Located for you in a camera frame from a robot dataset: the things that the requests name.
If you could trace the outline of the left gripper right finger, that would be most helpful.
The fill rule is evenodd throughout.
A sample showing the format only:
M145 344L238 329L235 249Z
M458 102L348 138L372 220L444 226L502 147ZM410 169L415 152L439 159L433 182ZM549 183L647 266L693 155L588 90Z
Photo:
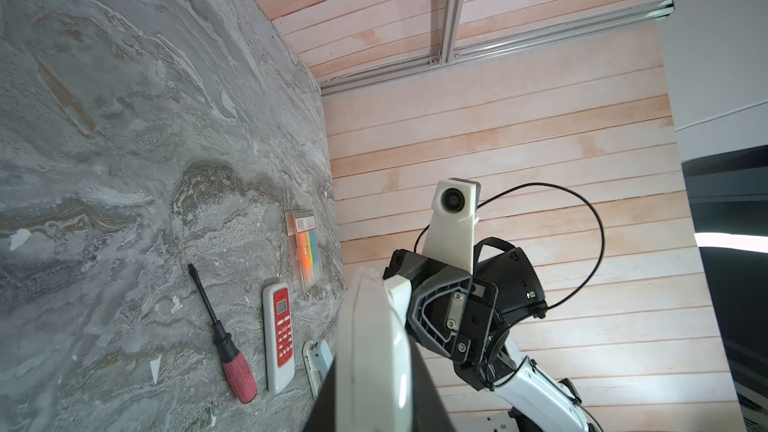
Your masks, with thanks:
M420 432L455 431L425 361L418 350L412 353L411 369L413 381L412 430Z

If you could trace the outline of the red handled screwdriver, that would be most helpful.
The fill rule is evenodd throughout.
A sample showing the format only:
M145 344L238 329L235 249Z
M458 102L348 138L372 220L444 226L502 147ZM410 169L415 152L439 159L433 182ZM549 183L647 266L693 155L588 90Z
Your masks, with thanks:
M245 356L235 345L232 335L217 318L196 267L193 264L188 264L187 269L210 317L213 331L213 343L219 355L227 383L238 401L242 404L248 404L252 402L258 394L258 387L251 368Z

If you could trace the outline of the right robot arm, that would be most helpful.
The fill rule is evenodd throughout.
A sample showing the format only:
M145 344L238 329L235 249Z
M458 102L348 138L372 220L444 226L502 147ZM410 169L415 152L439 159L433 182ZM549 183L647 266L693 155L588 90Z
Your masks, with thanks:
M406 329L417 344L449 359L472 388L511 406L523 431L595 431L573 384L556 381L510 338L513 326L542 318L549 306L525 252L490 237L475 245L475 271L405 249L392 254L384 276L410 281Z

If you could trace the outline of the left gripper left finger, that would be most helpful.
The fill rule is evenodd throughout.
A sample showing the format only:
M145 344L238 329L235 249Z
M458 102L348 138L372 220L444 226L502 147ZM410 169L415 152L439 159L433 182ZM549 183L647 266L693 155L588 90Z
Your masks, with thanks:
M334 432L336 406L336 363L333 362L323 381L304 432Z

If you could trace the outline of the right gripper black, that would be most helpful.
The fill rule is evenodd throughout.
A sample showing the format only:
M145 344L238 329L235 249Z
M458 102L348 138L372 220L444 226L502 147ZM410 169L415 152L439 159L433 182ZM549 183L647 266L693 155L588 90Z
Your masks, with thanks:
M545 292L522 248L498 238L474 247L472 274L405 249L392 254L386 279L412 287L405 328L423 348L449 359L476 390L492 389L521 361L505 346L511 327L548 310Z

